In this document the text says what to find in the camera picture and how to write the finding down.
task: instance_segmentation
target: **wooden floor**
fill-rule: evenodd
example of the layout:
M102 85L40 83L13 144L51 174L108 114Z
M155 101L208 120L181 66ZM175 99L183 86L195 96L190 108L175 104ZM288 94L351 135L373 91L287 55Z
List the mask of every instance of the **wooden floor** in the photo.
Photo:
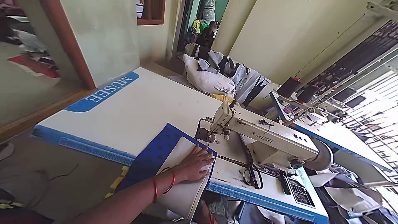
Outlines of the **wooden floor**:
M46 119L47 117L55 114L56 112L64 109L65 107L75 103L76 101L82 99L83 97L91 94L95 90L80 90L72 94L67 95L58 102L42 108L32 114L24 116L18 120L15 120L5 126L0 127L0 143L10 139L11 137L33 127L40 121Z

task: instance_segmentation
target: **thread spool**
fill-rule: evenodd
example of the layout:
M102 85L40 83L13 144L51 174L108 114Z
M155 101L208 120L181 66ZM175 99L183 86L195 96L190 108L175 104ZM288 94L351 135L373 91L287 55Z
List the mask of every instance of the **thread spool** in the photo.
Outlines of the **thread spool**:
M290 77L276 92L285 98L289 98L292 93L304 85L299 80L299 78Z
M312 96L318 91L317 86L308 85L304 88L304 91L297 97L297 102L299 103L308 103Z

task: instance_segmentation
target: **hand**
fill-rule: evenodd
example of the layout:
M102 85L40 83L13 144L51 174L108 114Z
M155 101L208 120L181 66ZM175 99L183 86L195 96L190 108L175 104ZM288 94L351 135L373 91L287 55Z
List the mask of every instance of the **hand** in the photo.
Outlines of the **hand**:
M215 160L213 153L208 153L206 150L207 147L202 149L199 145L196 145L180 164L172 168L176 174L177 183L181 181L197 181L210 174L206 170L201 171L202 167L209 165Z

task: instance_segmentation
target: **scissors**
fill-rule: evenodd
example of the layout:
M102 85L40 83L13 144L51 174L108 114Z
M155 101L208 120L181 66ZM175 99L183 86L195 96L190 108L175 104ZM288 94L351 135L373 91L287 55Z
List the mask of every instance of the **scissors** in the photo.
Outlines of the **scissors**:
M242 135L239 134L239 136L240 136L240 140L242 141L242 146L243 146L243 149L245 151L246 159L248 161L247 169L243 172L243 180L244 180L244 182L247 185L252 186L252 187L254 187L257 190L260 190L260 189L263 188L263 179L261 178L260 170L257 168L256 165L254 165L253 157L250 154L249 148L247 147L245 141L243 140ZM257 178L256 178L256 175L254 174L254 169L253 168L258 173L258 177L259 177L259 180L260 180L260 186L258 185ZM249 176L250 176L250 180L249 181L246 180L246 172L249 172Z

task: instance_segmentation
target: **green wall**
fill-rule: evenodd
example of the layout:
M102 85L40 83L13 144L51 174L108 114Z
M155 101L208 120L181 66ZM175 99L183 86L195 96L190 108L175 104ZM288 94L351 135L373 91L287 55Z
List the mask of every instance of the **green wall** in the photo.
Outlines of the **green wall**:
M229 0L216 0L216 10L214 13L216 14L216 20L218 22L221 21L222 15L224 14L228 1Z

